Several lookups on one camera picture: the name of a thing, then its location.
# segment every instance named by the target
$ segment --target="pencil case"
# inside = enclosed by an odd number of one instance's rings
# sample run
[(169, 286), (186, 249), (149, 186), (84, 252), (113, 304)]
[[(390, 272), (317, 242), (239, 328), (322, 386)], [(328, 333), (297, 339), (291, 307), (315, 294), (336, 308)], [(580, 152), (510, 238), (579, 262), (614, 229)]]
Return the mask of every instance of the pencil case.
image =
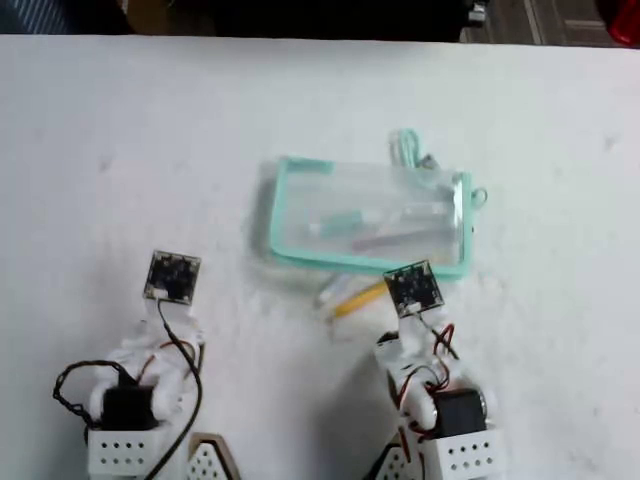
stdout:
[(454, 280), (469, 269), (473, 213), (485, 200), (467, 172), (287, 157), (270, 248), (292, 265), (376, 275), (427, 259)]

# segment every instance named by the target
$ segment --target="cable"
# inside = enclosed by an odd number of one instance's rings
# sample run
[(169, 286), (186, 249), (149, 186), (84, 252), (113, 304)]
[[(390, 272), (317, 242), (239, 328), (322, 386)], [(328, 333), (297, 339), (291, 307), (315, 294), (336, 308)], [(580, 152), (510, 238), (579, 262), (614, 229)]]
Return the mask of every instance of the cable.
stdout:
[(438, 346), (440, 344), (444, 345), (449, 350), (451, 349), (451, 340), (453, 340), (453, 332), (454, 332), (455, 328), (456, 328), (455, 325), (453, 325), (453, 323), (450, 323), (449, 325), (444, 327), (442, 332), (440, 332), (440, 336), (439, 337), (436, 336), (436, 341), (433, 344), (433, 354), (434, 355), (437, 355)]
[(449, 351), (449, 353), (451, 354), (451, 356), (453, 358), (455, 358), (456, 360), (460, 360), (460, 357), (458, 356), (457, 352), (453, 349), (453, 347), (451, 346), (450, 341), (447, 342), (443, 337), (442, 334), (438, 333), (436, 331), (435, 328), (433, 328), (431, 325), (427, 325), (427, 322), (424, 321), (424, 319), (422, 318), (422, 314), (418, 313), (417, 314), (418, 320), (420, 320), (420, 323), (422, 323), (422, 325), (424, 325), (424, 328), (426, 328), (427, 330), (429, 330), (431, 333), (433, 333), (436, 336), (436, 340), (439, 341), (439, 343), (442, 343), (445, 348)]
[(127, 372), (127, 370), (122, 365), (120, 365), (118, 362), (113, 362), (110, 360), (84, 360), (82, 362), (72, 363), (67, 368), (65, 368), (60, 375), (58, 375), (56, 384), (53, 387), (53, 398), (60, 402), (62, 406), (69, 410), (71, 413), (81, 417), (88, 428), (96, 428), (98, 426), (98, 422), (95, 422), (91, 418), (91, 415), (85, 410), (84, 406), (81, 403), (69, 402), (69, 400), (64, 398), (61, 392), (62, 386), (67, 380), (69, 374), (74, 370), (82, 367), (112, 367), (118, 372), (119, 384), (128, 383), (130, 385), (136, 385), (137, 382), (131, 377), (131, 375), (129, 375), (129, 372)]
[(176, 346), (178, 350), (180, 350), (180, 353), (189, 364), (189, 369), (193, 374), (193, 378), (196, 382), (196, 386), (198, 389), (198, 397), (196, 399), (196, 404), (193, 407), (193, 413), (191, 414), (191, 417), (189, 418), (189, 421), (187, 422), (185, 427), (182, 429), (182, 432), (180, 432), (178, 437), (167, 449), (167, 451), (162, 456), (162, 458), (158, 460), (158, 463), (156, 463), (156, 465), (151, 469), (151, 471), (144, 477), (144, 480), (151, 480), (155, 478), (156, 475), (160, 472), (160, 470), (162, 470), (162, 468), (171, 459), (175, 451), (178, 449), (178, 447), (182, 443), (182, 440), (184, 440), (184, 437), (187, 435), (187, 433), (189, 433), (189, 430), (193, 426), (193, 423), (195, 422), (196, 417), (198, 416), (198, 412), (200, 411), (200, 404), (202, 403), (202, 382), (200, 381), (200, 373), (198, 372), (198, 368), (196, 367), (196, 365), (193, 363), (193, 360), (191, 359), (191, 357), (189, 356), (185, 348), (182, 346), (180, 339), (175, 336), (175, 334), (171, 330), (171, 327), (169, 327), (167, 320), (164, 318), (164, 314), (162, 313), (162, 308), (160, 307), (160, 305), (162, 304), (162, 302), (166, 302), (166, 301), (167, 300), (164, 300), (161, 298), (158, 299), (158, 313), (160, 314), (160, 318), (162, 319), (162, 326), (167, 332), (167, 335), (169, 336), (169, 338), (171, 339), (171, 342)]
[[(193, 345), (191, 345), (189, 342), (187, 342), (186, 340), (180, 340), (180, 343), (182, 343), (183, 345), (186, 345), (187, 347), (189, 347), (191, 349), (191, 358), (195, 361), (195, 359), (196, 359), (196, 349), (195, 349), (195, 347)], [(162, 350), (163, 348), (174, 347), (174, 346), (175, 345), (173, 344), (173, 342), (166, 342), (166, 343), (163, 343), (162, 345), (160, 345), (157, 348), (157, 350)], [(138, 383), (140, 382), (140, 380), (142, 380), (142, 376), (147, 371), (147, 367), (149, 367), (149, 365), (151, 363), (153, 363), (153, 361), (155, 359), (156, 359), (156, 355), (154, 353), (149, 358), (147, 358), (146, 362), (144, 362), (144, 365), (140, 369), (140, 373), (136, 377), (136, 380), (137, 380)]]

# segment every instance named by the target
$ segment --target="white surface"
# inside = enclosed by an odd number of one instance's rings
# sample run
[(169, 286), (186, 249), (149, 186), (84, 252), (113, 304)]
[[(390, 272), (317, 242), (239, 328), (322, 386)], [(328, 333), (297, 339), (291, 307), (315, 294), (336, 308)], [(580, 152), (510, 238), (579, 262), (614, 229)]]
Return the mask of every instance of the white surface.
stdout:
[(489, 190), (473, 272), (444, 294), (495, 381), (512, 478), (636, 477), (640, 52), (2, 37), (0, 65), (4, 477), (83, 477), (55, 377), (116, 345), (165, 248), (204, 260), (196, 429), (245, 479), (360, 478), (393, 433), (371, 355), (388, 300), (331, 329), (309, 309), (324, 277), (249, 239), (262, 162), (386, 162), (404, 126)]

